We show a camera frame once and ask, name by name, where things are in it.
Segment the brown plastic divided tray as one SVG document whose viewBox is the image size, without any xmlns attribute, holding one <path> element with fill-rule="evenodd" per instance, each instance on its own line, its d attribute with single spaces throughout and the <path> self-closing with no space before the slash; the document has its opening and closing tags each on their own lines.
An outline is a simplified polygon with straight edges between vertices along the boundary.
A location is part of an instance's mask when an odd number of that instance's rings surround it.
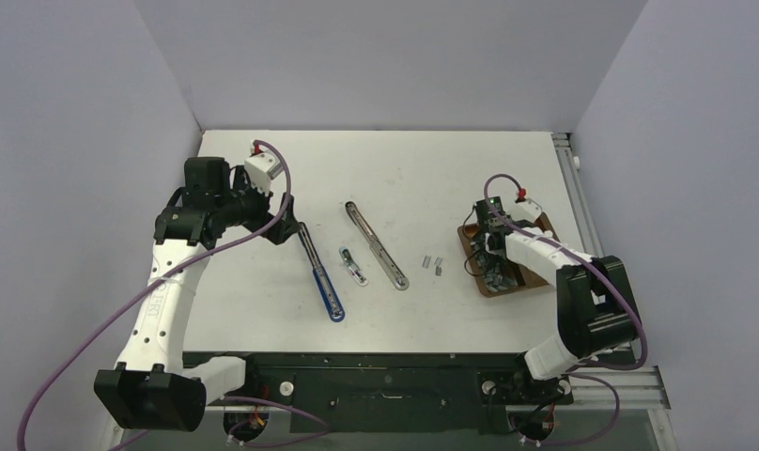
<svg viewBox="0 0 759 451">
<path fill-rule="evenodd" d="M 547 285 L 542 277 L 506 259 L 501 251 L 488 251 L 482 241 L 482 231 L 475 207 L 472 207 L 457 234 L 466 254 L 463 269 L 473 278 L 482 296 L 495 298 Z"/>
</svg>

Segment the silver black stapler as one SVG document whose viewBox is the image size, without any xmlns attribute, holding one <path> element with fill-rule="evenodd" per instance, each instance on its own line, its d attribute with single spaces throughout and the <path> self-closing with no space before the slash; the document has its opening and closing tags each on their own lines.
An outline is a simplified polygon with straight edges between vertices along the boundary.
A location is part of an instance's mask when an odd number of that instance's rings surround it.
<svg viewBox="0 0 759 451">
<path fill-rule="evenodd" d="M 352 223 L 358 228 L 367 241 L 369 250 L 389 278 L 395 289 L 404 291 L 410 287 L 409 278 L 401 271 L 393 258 L 390 256 L 385 246 L 382 244 L 379 236 L 373 230 L 371 225 L 365 220 L 357 205 L 353 201 L 345 204 L 347 216 Z"/>
</svg>

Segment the light blue staple box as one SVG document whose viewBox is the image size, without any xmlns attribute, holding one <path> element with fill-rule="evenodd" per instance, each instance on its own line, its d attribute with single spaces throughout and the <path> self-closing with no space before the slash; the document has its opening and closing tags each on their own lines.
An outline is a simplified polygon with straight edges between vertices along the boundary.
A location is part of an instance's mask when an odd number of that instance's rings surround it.
<svg viewBox="0 0 759 451">
<path fill-rule="evenodd" d="M 366 287 L 368 285 L 368 279 L 364 275 L 364 272 L 361 269 L 361 267 L 357 264 L 357 262 L 353 258 L 350 250 L 347 247 L 342 246 L 339 249 L 339 255 L 341 256 L 341 259 L 344 263 L 344 266 L 347 272 L 355 280 L 355 282 L 360 287 Z"/>
</svg>

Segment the blue stapler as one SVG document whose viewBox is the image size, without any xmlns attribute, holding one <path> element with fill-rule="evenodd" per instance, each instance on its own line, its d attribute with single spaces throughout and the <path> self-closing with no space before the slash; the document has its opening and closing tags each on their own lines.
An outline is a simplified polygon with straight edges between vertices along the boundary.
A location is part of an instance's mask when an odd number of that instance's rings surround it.
<svg viewBox="0 0 759 451">
<path fill-rule="evenodd" d="M 298 237 L 312 267 L 312 274 L 317 284 L 319 294 L 325 305 L 328 317 L 332 322 L 340 322 L 346 317 L 333 283 L 318 255 L 312 237 L 304 222 L 299 222 Z"/>
</svg>

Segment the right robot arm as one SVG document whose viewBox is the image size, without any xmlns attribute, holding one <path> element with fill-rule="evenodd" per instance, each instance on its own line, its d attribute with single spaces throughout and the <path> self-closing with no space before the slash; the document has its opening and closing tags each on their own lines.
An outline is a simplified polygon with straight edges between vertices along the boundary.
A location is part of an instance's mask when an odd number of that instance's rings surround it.
<svg viewBox="0 0 759 451">
<path fill-rule="evenodd" d="M 535 402 L 549 391 L 550 379 L 639 338 L 642 322 L 620 259 L 575 251 L 536 223 L 537 206 L 527 209 L 520 201 L 516 207 L 510 215 L 498 196 L 477 201 L 479 231 L 472 239 L 555 289 L 556 332 L 523 354 L 526 367 L 511 379 L 519 399 Z"/>
</svg>

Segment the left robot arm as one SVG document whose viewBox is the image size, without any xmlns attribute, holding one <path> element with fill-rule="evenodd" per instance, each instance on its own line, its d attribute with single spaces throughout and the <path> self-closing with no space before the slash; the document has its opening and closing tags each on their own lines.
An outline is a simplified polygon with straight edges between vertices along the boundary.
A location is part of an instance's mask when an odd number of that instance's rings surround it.
<svg viewBox="0 0 759 451">
<path fill-rule="evenodd" d="M 239 357 L 212 357 L 187 368 L 183 344 L 198 284 L 217 241 L 230 227 L 285 242 L 298 229 L 293 197 L 272 214 L 271 183 L 285 168 L 256 151 L 230 166 L 222 157 L 192 157 L 184 183 L 155 221 L 147 295 L 112 369 L 98 372 L 94 392 L 125 429 L 194 431 L 205 409 L 226 394 L 239 404 L 259 396 L 261 379 Z"/>
</svg>

